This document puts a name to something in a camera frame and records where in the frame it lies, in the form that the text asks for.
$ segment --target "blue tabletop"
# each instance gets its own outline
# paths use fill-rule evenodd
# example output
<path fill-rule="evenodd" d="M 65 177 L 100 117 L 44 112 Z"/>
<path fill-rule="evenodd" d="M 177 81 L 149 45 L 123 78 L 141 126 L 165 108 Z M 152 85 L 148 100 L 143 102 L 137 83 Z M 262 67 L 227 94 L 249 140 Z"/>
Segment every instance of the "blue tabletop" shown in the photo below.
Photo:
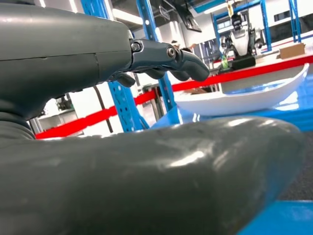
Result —
<path fill-rule="evenodd" d="M 275 202 L 238 235 L 311 235 L 313 203 Z"/>
<path fill-rule="evenodd" d="M 301 86 L 275 107 L 240 115 L 278 118 L 293 123 L 302 131 L 311 131 L 313 130 L 313 74 L 308 74 Z M 215 117 L 201 116 L 175 106 L 152 128 L 204 121 L 212 118 Z"/>
<path fill-rule="evenodd" d="M 313 130 L 313 74 L 287 99 L 269 110 L 241 115 L 278 118 L 298 126 L 302 131 Z M 152 128 L 188 122 L 204 121 L 205 117 L 174 107 Z M 313 202 L 277 201 L 256 217 L 238 235 L 313 235 Z"/>

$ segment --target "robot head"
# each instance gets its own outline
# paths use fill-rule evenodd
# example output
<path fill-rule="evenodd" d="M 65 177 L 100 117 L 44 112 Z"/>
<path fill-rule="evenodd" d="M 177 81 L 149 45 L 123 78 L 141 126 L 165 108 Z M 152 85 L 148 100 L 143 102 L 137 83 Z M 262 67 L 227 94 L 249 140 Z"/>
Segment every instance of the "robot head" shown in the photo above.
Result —
<path fill-rule="evenodd" d="M 241 30 L 242 22 L 241 15 L 238 13 L 232 16 L 232 24 L 234 26 L 235 31 Z"/>

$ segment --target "white bowl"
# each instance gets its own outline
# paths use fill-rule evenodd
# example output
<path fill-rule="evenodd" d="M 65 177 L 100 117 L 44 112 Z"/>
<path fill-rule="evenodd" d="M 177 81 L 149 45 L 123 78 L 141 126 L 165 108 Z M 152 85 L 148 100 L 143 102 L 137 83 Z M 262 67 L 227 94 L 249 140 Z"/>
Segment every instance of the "white bowl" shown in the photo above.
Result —
<path fill-rule="evenodd" d="M 301 72 L 293 78 L 263 85 L 262 91 L 241 94 L 183 93 L 175 96 L 175 102 L 182 109 L 204 116 L 233 115 L 271 108 L 298 88 L 306 77 L 309 66 L 305 64 Z"/>

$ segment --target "gray floor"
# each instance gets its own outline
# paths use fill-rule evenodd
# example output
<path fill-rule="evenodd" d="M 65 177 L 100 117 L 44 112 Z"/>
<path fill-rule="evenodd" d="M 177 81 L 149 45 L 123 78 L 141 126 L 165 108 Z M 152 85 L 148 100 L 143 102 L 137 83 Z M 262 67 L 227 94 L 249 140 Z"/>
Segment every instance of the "gray floor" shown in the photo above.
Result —
<path fill-rule="evenodd" d="M 313 200 L 313 132 L 307 137 L 306 159 L 296 179 L 280 198 L 281 200 Z"/>

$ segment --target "red barrier tape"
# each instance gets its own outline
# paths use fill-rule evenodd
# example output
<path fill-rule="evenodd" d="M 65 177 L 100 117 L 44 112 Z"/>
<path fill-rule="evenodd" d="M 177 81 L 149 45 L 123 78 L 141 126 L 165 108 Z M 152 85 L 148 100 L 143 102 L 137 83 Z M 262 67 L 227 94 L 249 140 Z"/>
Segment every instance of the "red barrier tape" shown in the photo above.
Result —
<path fill-rule="evenodd" d="M 147 92 L 145 94 L 140 95 L 136 97 L 135 103 L 137 105 L 143 104 L 147 101 L 155 99 L 156 96 L 154 92 Z M 87 128 L 88 126 L 92 126 L 100 121 L 106 120 L 109 117 L 117 115 L 118 112 L 115 109 L 115 106 L 110 107 L 109 109 L 104 109 L 94 114 L 88 115 L 84 118 L 80 118 L 75 121 L 68 122 L 62 126 L 57 126 L 51 128 L 42 133 L 37 134 L 36 139 L 48 139 L 48 138 L 55 138 L 55 137 L 66 137 L 76 132 L 79 132 Z"/>
<path fill-rule="evenodd" d="M 213 85 L 217 83 L 229 82 L 238 79 L 244 79 L 257 75 L 262 75 L 265 73 L 270 73 L 274 71 L 285 70 L 292 67 L 297 67 L 304 65 L 305 63 L 313 63 L 313 56 L 302 57 L 294 60 L 287 60 L 280 63 L 276 63 L 273 65 L 267 65 L 262 67 L 255 67 L 251 69 L 246 70 L 239 70 L 232 73 L 224 73 L 216 76 L 209 77 L 208 79 L 204 82 L 184 82 L 173 85 L 173 91 L 184 91 L 188 89 L 197 88 L 197 87 L 204 87 Z M 146 103 L 147 101 L 155 99 L 156 96 L 153 91 L 147 92 L 145 94 L 140 95 L 136 97 L 135 103 L 137 105 Z M 36 139 L 47 139 L 47 138 L 55 138 L 55 137 L 66 137 L 74 133 L 77 133 L 81 130 L 84 130 L 88 126 L 92 126 L 100 121 L 106 120 L 109 117 L 117 115 L 117 111 L 115 106 L 110 107 L 109 109 L 101 110 L 97 113 L 88 115 L 85 118 L 80 118 L 78 120 L 66 123 L 62 126 L 58 126 L 52 129 L 49 129 L 42 133 L 37 134 Z"/>

